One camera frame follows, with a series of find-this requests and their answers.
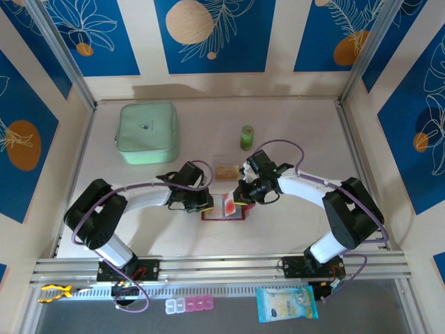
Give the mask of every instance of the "mint green pouch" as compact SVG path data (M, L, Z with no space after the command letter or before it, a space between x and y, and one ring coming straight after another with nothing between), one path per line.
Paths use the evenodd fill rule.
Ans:
M179 155L179 124L170 102L128 104L120 112L116 145L128 164L155 164Z

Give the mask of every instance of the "wall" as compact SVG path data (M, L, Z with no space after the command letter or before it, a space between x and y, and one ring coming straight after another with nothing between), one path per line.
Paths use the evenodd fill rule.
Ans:
M115 1L118 8L111 9ZM384 2L243 0L239 6L247 11L240 12L240 9L235 15L231 10L237 4L230 1L199 1L80 0L74 6L73 0L51 0L46 1L45 6L94 96L97 100L106 100L338 96ZM70 18L62 3L71 4L74 16L82 16L81 7L85 4L88 9L84 13L106 18L99 24L99 19L89 17L85 26L79 25L76 21L81 20ZM209 11L200 12L203 8L200 3ZM336 23L334 3L343 7L347 3L357 5L358 15L366 10L368 3L372 8L368 8L367 13L374 11L372 17L348 28L344 23L353 20L352 7L348 5L349 11L346 11L348 20ZM219 13L221 6L229 8L221 15L224 17L222 33L213 40L212 33L206 45L197 43L203 34L211 32L211 19L216 21L212 17L208 22L205 13ZM175 7L188 10L185 17L172 14L169 18L171 8ZM187 24L179 26L182 20ZM181 30L189 26L194 28L195 35ZM352 35L348 34L359 40L356 49L351 42Z
M419 215L414 213L377 114L444 23L443 1L428 0L371 92L368 94L360 83L348 101L373 174L378 202L394 241L405 251L433 333L442 333L445 326L445 288L432 259L445 251L445 202ZM402 131L404 121L407 120L401 118L394 131Z
M48 256L58 229L82 133L90 113L75 89L65 99L1 10L0 30L0 50L58 119L58 129L24 222L19 223L0 214L0 263L8 265L0 286L0 302L3 305L0 333L11 333L20 314L35 261Z

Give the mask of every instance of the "white table surface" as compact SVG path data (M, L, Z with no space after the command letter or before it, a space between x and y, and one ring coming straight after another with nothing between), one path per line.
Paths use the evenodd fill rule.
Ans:
M129 102L108 102L97 108L74 202L94 179L123 185L146 182L179 170L184 162L228 154L243 161L253 153L239 148L241 128L255 128L254 146L284 138L305 149L302 169L345 180L356 176L332 100L297 98L233 98L175 100L180 122L181 153L168 164L129 165L114 143L121 108ZM270 144L266 152L277 165L294 164L298 151L288 144ZM236 182L215 182L211 193L234 189ZM201 221L199 214L149 207L125 214L116 230L133 252L144 255L247 255L303 251L329 230L324 209L293 196L274 205L256 206L245 221ZM94 253L71 243L65 227L58 257L90 257Z

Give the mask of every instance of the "vent grille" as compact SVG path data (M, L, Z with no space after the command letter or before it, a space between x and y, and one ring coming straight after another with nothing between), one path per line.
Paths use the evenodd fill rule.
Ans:
M253 297L256 296L257 289L286 289L297 288L307 285L307 283L252 283L252 284L224 284L224 285L162 285L159 287L144 287L145 291L151 299L168 299L187 296L200 296L211 294L213 297ZM59 291L51 290L41 293L40 298L52 298L59 294ZM104 300L110 299L111 287L93 287L85 292L75 292L70 299L61 299L61 301L74 300ZM134 290L125 297L126 299L134 299L138 295L142 295L139 290Z

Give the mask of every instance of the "wet wipes package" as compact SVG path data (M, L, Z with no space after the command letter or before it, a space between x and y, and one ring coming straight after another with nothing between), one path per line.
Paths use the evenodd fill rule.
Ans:
M318 319L311 286L297 289L258 289L259 322L293 318Z

